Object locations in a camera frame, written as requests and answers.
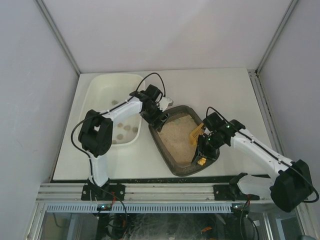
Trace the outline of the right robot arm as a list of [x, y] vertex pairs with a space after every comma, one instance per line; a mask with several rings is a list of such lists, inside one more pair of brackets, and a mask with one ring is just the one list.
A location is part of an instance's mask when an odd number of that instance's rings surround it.
[[196, 147], [193, 163], [204, 166], [216, 161], [220, 147], [228, 145], [249, 156], [263, 168], [268, 177], [253, 176], [241, 172], [229, 183], [229, 197], [235, 201], [241, 197], [257, 196], [271, 199], [284, 212], [291, 212], [301, 203], [309, 203], [315, 190], [309, 166], [303, 160], [293, 161], [272, 150], [239, 121], [205, 118], [189, 134], [189, 143]]

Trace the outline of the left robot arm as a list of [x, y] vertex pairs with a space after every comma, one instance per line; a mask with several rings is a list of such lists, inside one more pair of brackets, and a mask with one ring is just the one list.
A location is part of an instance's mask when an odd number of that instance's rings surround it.
[[150, 127], [160, 131], [169, 118], [165, 110], [173, 103], [172, 99], [165, 96], [157, 101], [153, 94], [142, 90], [131, 92], [124, 102], [116, 104], [112, 109], [104, 112], [89, 110], [78, 124], [81, 126], [78, 134], [81, 147], [78, 150], [88, 156], [90, 164], [88, 180], [98, 188], [109, 181], [107, 162], [101, 157], [111, 148], [113, 131], [118, 124], [139, 114]]

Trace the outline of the dark brown litter box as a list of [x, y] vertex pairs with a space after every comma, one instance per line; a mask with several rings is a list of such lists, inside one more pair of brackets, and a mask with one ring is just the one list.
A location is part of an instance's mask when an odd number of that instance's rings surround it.
[[187, 105], [175, 106], [165, 111], [169, 118], [161, 131], [149, 126], [150, 134], [164, 162], [173, 175], [186, 177], [198, 173], [217, 161], [220, 151], [199, 164], [193, 160], [197, 147], [190, 144], [189, 136], [202, 120], [198, 114]]

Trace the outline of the yellow litter scoop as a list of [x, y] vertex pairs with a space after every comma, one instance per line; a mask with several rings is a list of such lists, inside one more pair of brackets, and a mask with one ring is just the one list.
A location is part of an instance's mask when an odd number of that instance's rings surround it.
[[[198, 143], [198, 137], [202, 136], [204, 132], [205, 132], [204, 123], [201, 123], [189, 134], [189, 144], [196, 148]], [[197, 165], [203, 166], [206, 163], [206, 161], [207, 159], [202, 157], [197, 162]]]

